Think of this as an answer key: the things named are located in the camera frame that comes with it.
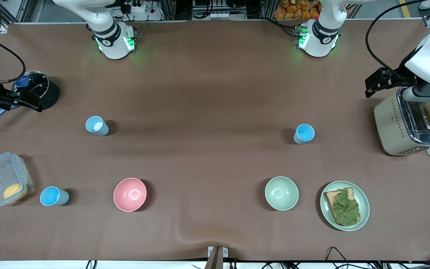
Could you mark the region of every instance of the mint green plate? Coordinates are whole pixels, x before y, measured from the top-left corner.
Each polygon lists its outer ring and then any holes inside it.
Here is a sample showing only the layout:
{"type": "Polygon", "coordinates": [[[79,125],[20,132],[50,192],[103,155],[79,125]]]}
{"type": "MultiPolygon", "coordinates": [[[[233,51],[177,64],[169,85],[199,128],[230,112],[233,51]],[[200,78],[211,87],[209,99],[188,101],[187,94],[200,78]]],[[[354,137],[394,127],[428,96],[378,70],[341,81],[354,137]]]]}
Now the mint green plate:
{"type": "Polygon", "coordinates": [[[274,177],[265,187],[265,198],[276,210],[290,210],[298,202],[298,187],[288,177],[274,177]]]}
{"type": "Polygon", "coordinates": [[[345,182],[343,180],[340,180],[337,182],[331,182],[326,186],[326,188],[323,189],[323,192],[321,193],[320,206],[321,206],[321,212],[323,213],[324,218],[326,218],[326,220],[334,228],[342,231],[347,231],[347,232],[356,231],[357,229],[363,227],[369,218],[369,201],[367,200],[366,194],[355,184],[352,184],[351,182],[345,182]],[[337,224],[336,221],[334,220],[333,214],[331,214],[328,201],[324,196],[325,192],[337,191],[343,188],[353,188],[353,194],[355,195],[355,200],[359,203],[360,219],[358,223],[356,223],[355,225],[341,226],[337,224]]]}

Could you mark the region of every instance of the plastic food container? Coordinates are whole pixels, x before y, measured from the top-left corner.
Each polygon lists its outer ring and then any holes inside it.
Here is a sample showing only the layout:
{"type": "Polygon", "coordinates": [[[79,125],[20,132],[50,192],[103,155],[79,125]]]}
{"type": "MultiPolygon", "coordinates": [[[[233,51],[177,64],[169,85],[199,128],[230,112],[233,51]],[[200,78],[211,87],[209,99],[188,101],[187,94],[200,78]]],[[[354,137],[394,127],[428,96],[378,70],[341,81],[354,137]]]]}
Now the plastic food container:
{"type": "Polygon", "coordinates": [[[13,204],[34,192],[24,161],[14,153],[0,155],[0,206],[13,204]]]}

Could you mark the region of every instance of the bowl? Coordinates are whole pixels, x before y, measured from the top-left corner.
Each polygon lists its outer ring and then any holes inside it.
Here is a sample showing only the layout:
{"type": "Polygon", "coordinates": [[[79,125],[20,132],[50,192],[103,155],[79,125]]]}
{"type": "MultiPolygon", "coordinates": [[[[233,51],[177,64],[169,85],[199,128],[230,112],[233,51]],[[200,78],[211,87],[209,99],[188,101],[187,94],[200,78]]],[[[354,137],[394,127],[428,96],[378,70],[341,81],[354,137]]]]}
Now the bowl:
{"type": "Polygon", "coordinates": [[[139,209],[147,198],[147,188],[140,179],[130,177],[119,182],[114,190],[114,203],[124,212],[139,209]]]}
{"type": "Polygon", "coordinates": [[[288,177],[274,177],[265,187],[265,198],[276,210],[290,210],[298,202],[298,187],[288,177]]]}
{"type": "Polygon", "coordinates": [[[331,224],[334,228],[341,231],[346,231],[346,232],[356,231],[361,227],[363,227],[369,218],[370,209],[369,209],[369,201],[367,200],[366,194],[363,192],[362,189],[360,189],[360,187],[356,186],[351,182],[346,182],[344,180],[331,182],[323,189],[323,192],[321,193],[320,207],[321,207],[321,212],[323,213],[323,216],[324,218],[326,218],[328,223],[331,224]],[[324,196],[325,192],[337,191],[343,188],[353,188],[353,194],[355,195],[355,200],[359,204],[359,216],[360,216],[359,221],[356,224],[351,226],[342,226],[336,223],[336,220],[334,219],[333,214],[331,213],[328,201],[324,196]]]}

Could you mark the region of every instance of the plate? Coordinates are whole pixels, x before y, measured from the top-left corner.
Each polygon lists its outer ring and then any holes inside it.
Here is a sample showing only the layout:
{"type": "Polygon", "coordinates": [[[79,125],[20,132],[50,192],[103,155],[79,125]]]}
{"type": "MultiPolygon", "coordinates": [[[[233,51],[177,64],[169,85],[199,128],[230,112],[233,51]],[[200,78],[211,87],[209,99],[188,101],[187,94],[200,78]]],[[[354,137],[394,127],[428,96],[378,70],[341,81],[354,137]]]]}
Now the plate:
{"type": "Polygon", "coordinates": [[[336,229],[352,232],[356,231],[359,228],[363,227],[368,218],[369,218],[369,201],[367,200],[366,194],[355,184],[352,184],[351,182],[345,182],[343,180],[337,181],[337,182],[331,182],[328,184],[321,193],[321,199],[320,199],[320,206],[321,206],[321,212],[323,213],[324,218],[336,229]],[[359,204],[359,214],[360,219],[355,225],[351,226],[341,226],[336,223],[334,220],[333,214],[331,214],[330,206],[328,204],[328,201],[326,200],[326,197],[324,196],[325,192],[329,191],[337,191],[339,189],[343,188],[353,188],[353,193],[355,195],[355,200],[359,204]]]}

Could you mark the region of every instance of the light blue cup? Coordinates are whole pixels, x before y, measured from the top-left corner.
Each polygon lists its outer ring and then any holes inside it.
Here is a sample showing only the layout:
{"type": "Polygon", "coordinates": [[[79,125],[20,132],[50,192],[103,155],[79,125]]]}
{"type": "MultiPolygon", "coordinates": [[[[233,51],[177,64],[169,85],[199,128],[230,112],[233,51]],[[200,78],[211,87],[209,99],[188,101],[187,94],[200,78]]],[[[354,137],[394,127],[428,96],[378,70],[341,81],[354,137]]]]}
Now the light blue cup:
{"type": "Polygon", "coordinates": [[[293,140],[297,144],[304,144],[314,138],[314,128],[309,124],[300,124],[295,131],[293,140]]]}
{"type": "Polygon", "coordinates": [[[109,133],[109,126],[99,116],[92,116],[85,122],[85,128],[98,136],[105,136],[109,133]]]}
{"type": "Polygon", "coordinates": [[[67,191],[54,186],[44,189],[39,197],[39,201],[41,201],[41,204],[44,206],[62,205],[67,203],[68,200],[69,194],[67,191]]]}

